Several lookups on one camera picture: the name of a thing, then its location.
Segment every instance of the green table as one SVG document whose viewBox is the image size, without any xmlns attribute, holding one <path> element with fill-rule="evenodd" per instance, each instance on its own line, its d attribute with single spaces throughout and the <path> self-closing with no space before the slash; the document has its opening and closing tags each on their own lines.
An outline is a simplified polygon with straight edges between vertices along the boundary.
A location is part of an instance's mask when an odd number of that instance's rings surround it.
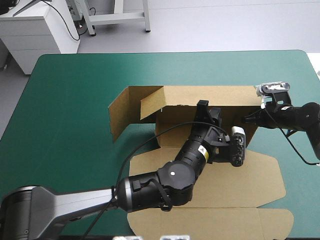
<svg viewBox="0 0 320 240">
<path fill-rule="evenodd" d="M 58 192 L 115 184 L 125 156 L 154 134 L 153 124 L 133 124 L 112 142 L 108 105 L 129 85 L 273 81 L 291 84 L 295 106 L 320 102 L 319 79 L 299 50 L 42 56 L 0 141 L 0 195 L 30 184 Z M 305 133 L 292 139 L 316 161 Z M 276 129 L 259 128 L 248 148 L 276 157 L 285 182 L 286 197 L 263 207 L 292 211 L 291 237 L 320 237 L 320 168 L 302 163 Z M 131 234 L 126 217 L 122 210 L 107 212 L 91 233 Z M 64 234 L 82 234 L 92 219 L 71 223 Z"/>
</svg>

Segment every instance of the cardboard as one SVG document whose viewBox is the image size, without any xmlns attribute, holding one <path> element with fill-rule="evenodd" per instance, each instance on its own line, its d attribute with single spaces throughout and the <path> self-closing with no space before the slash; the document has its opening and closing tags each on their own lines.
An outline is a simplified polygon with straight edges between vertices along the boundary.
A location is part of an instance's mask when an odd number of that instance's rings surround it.
<svg viewBox="0 0 320 240">
<path fill-rule="evenodd" d="M 286 209 L 152 208 L 128 214 L 134 233 L 145 240 L 190 235 L 192 240 L 284 240 L 293 225 Z"/>
<path fill-rule="evenodd" d="M 155 123 L 155 132 L 193 121 L 199 100 L 221 108 L 222 127 L 243 127 L 249 144 L 257 127 L 241 117 L 260 106 L 252 86 L 129 86 L 109 106 L 110 129 L 115 141 L 132 123 Z M 158 137 L 160 148 L 135 156 L 130 175 L 156 171 L 174 160 L 191 126 L 175 128 Z M 281 240 L 293 226 L 286 209 L 260 209 L 286 195 L 278 161 L 247 151 L 243 166 L 207 164 L 197 180 L 192 201 L 171 212 L 146 209 L 128 214 L 136 235 L 158 240 L 162 235 L 190 235 L 191 239 Z"/>
<path fill-rule="evenodd" d="M 157 170 L 175 158 L 179 147 L 161 147 L 135 156 L 130 175 Z M 128 214 L 130 227 L 146 240 L 163 235 L 191 239 L 284 240 L 294 217 L 286 209 L 256 208 L 286 195 L 278 161 L 247 150 L 241 167 L 207 164 L 193 189 L 192 201 L 170 212 L 146 209 Z"/>
<path fill-rule="evenodd" d="M 192 121 L 199 100 L 208 100 L 210 107 L 221 107 L 222 127 L 228 131 L 230 125 L 243 127 L 249 144 L 257 127 L 241 123 L 241 117 L 261 104 L 252 86 L 129 86 L 109 106 L 113 140 L 117 140 L 129 124 L 156 123 L 157 115 L 159 123 L 173 125 Z M 173 137 L 176 147 L 180 147 L 189 133 L 184 131 L 184 135 L 180 138 L 177 132 L 169 132 L 161 138 Z"/>
</svg>

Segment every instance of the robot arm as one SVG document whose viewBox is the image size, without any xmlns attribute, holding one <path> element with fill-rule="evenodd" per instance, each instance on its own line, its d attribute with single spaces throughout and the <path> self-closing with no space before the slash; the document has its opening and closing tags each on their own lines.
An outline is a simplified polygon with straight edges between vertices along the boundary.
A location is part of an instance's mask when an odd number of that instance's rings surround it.
<svg viewBox="0 0 320 240">
<path fill-rule="evenodd" d="M 57 240 L 64 226 L 108 209 L 135 212 L 148 208 L 170 211 L 192 199 L 194 185 L 206 163 L 230 162 L 239 167 L 245 158 L 245 132 L 233 127 L 231 137 L 221 126 L 221 109 L 197 104 L 188 140 L 173 161 L 157 171 L 123 178 L 114 187 L 58 194 L 41 186 L 22 187 L 4 198 L 0 209 L 0 240 Z"/>
<path fill-rule="evenodd" d="M 262 96 L 261 109 L 244 117 L 243 120 L 245 123 L 268 129 L 280 127 L 306 132 L 313 151 L 320 160 L 320 105 L 309 102 L 302 107 L 292 106 L 289 89 L 290 85 L 287 82 L 263 83 L 256 86 L 257 95 Z"/>
</svg>

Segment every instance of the gray floor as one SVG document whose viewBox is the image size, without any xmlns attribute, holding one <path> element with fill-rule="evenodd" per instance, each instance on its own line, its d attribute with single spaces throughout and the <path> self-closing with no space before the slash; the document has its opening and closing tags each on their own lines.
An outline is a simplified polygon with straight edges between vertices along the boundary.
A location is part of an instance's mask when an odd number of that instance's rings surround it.
<svg viewBox="0 0 320 240">
<path fill-rule="evenodd" d="M 124 2 L 126 11 L 141 0 Z M 151 32 L 143 23 L 97 26 L 81 36 L 79 53 L 291 50 L 320 53 L 320 0 L 149 0 Z M 91 0 L 97 13 L 112 3 Z M 13 60 L 0 72 L 0 137 L 28 81 Z"/>
</svg>

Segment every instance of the white label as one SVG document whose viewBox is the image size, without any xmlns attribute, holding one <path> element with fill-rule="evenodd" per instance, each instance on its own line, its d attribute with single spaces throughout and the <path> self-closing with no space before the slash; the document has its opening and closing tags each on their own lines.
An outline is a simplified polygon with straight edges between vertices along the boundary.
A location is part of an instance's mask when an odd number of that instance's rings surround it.
<svg viewBox="0 0 320 240">
<path fill-rule="evenodd" d="M 281 110 L 284 111 L 284 110 L 287 110 L 288 108 L 291 108 L 291 107 L 290 106 L 284 106 L 284 107 L 281 108 Z"/>
<path fill-rule="evenodd" d="M 198 148 L 198 151 L 204 156 L 205 160 L 208 161 L 209 153 L 208 153 L 207 149 L 204 146 L 200 145 Z"/>
</svg>

